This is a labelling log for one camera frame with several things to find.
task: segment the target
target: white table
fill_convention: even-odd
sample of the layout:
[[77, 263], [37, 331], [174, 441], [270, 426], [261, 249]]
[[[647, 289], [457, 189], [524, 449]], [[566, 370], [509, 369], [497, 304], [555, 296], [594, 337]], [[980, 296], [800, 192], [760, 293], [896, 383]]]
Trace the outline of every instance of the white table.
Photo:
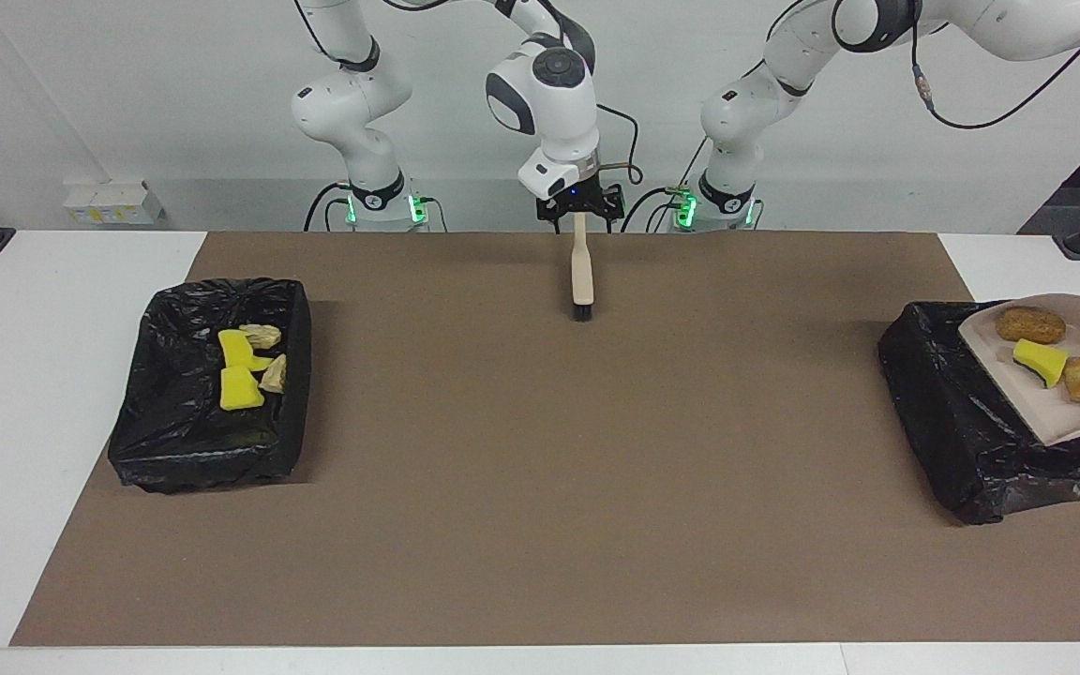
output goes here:
[[[1080, 675], [1080, 644], [8, 649], [114, 423], [138, 316], [156, 291], [185, 281], [204, 237], [21, 231], [0, 255], [0, 672]], [[942, 242], [978, 300], [1080, 295], [1080, 264], [1049, 239]]]

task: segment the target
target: yellow sponge piece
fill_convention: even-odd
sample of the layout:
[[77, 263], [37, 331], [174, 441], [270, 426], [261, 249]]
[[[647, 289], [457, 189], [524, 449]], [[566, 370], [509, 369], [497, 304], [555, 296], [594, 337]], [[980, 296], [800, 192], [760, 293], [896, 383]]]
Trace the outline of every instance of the yellow sponge piece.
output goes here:
[[224, 348], [224, 366], [247, 367], [248, 370], [266, 370], [273, 359], [253, 355], [253, 343], [244, 330], [219, 330], [219, 346]]
[[1015, 343], [1012, 356], [1015, 363], [1039, 375], [1041, 380], [1044, 380], [1044, 387], [1051, 389], [1062, 379], [1064, 364], [1069, 354], [1055, 347], [1038, 345], [1031, 340], [1020, 340]]
[[225, 367], [219, 372], [219, 407], [226, 410], [256, 408], [265, 405], [266, 396], [257, 389], [257, 379], [247, 366]]

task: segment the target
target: brown table mat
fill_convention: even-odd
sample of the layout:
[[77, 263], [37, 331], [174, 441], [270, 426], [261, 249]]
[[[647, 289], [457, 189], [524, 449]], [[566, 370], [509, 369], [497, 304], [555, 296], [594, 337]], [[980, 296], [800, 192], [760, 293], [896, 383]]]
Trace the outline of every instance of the brown table mat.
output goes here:
[[957, 526], [875, 342], [969, 300], [919, 234], [213, 233], [191, 279], [300, 279], [282, 486], [99, 461], [15, 645], [1080, 640], [1080, 503]]

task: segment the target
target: black trash bag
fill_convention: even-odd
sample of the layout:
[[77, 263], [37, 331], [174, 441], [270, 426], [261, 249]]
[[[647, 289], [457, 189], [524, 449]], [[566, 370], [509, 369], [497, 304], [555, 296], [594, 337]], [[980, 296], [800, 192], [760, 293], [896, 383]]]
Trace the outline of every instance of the black trash bag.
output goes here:
[[[224, 350], [216, 334], [275, 325], [286, 392], [259, 408], [219, 407]], [[197, 281], [168, 287], [140, 320], [124, 406], [107, 458], [125, 486], [150, 492], [283, 478], [295, 469], [311, 388], [311, 310], [300, 282]]]
[[1080, 438], [1042, 445], [957, 334], [994, 305], [909, 303], [877, 346], [935, 499], [969, 525], [1080, 500]]

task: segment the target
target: beige tray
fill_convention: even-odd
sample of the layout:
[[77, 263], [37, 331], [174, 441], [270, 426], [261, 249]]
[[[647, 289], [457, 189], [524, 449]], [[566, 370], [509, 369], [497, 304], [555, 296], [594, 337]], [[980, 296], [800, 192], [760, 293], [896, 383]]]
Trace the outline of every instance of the beige tray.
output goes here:
[[1007, 394], [1007, 400], [1020, 411], [1024, 422], [1044, 445], [1059, 444], [1080, 436], [1080, 403], [1069, 401], [1064, 379], [1053, 389], [1045, 389], [1041, 379], [1012, 360], [1015, 343], [995, 332], [995, 320], [1008, 308], [1041, 308], [1062, 315], [1066, 321], [1066, 337], [1054, 347], [1080, 355], [1080, 295], [1034, 295], [978, 311], [961, 323], [960, 334], [982, 367]]

